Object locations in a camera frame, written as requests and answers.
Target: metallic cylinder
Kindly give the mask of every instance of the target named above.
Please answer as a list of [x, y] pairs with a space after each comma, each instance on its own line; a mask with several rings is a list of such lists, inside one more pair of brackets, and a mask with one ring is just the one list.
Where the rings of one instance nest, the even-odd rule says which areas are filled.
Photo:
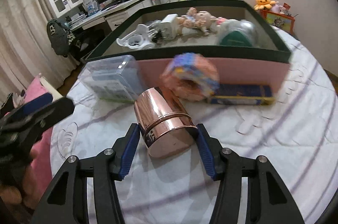
[[197, 128], [170, 89], [146, 90], [135, 101], [134, 110], [150, 156], [168, 157], [193, 144], [191, 134]]

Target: pink blanket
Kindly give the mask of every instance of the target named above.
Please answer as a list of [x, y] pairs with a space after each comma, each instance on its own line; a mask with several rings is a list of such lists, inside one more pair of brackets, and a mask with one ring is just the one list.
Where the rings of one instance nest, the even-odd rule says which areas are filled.
[[[40, 79], [37, 76], [26, 91], [25, 103], [28, 103], [47, 92], [48, 91], [41, 85]], [[37, 182], [37, 190], [40, 198], [52, 181], [52, 171], [50, 168], [50, 138], [52, 130], [53, 128], [46, 130], [42, 135], [42, 139], [35, 143], [32, 148], [32, 150], [38, 154], [32, 161], [31, 166]]]

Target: backpack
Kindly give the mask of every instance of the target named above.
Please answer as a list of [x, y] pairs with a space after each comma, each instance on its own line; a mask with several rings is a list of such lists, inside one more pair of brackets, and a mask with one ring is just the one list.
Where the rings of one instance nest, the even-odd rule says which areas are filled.
[[56, 55], [67, 57], [74, 34], [56, 19], [47, 23], [47, 35]]

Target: orange octopus plush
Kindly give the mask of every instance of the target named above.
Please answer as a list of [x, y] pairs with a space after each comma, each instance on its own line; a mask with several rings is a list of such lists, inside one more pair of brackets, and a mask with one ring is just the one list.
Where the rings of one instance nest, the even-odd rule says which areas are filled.
[[254, 10], [261, 10], [261, 9], [268, 9], [270, 10], [273, 5], [275, 5], [276, 2], [274, 0], [256, 0], [256, 5], [254, 7]]

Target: white bedsheet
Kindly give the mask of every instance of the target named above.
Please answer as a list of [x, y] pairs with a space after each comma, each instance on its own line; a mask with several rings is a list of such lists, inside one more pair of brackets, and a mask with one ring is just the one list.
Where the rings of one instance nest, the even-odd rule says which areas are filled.
[[[223, 147], [240, 156], [269, 158], [291, 191], [306, 224], [322, 214], [338, 187], [338, 108], [336, 92], [311, 53], [275, 28], [292, 50], [291, 67], [273, 106], [185, 103], [194, 123], [203, 123]], [[51, 167], [65, 159], [96, 156], [136, 122], [132, 105], [97, 101], [77, 81], [68, 97], [72, 116], [54, 126]], [[142, 140], [129, 175], [116, 188], [128, 223], [209, 223], [218, 182], [205, 173], [196, 145], [165, 160], [151, 159]], [[243, 180], [242, 193], [247, 192]], [[96, 223], [93, 183], [88, 182], [90, 222]], [[238, 223], [245, 222], [245, 205]]]

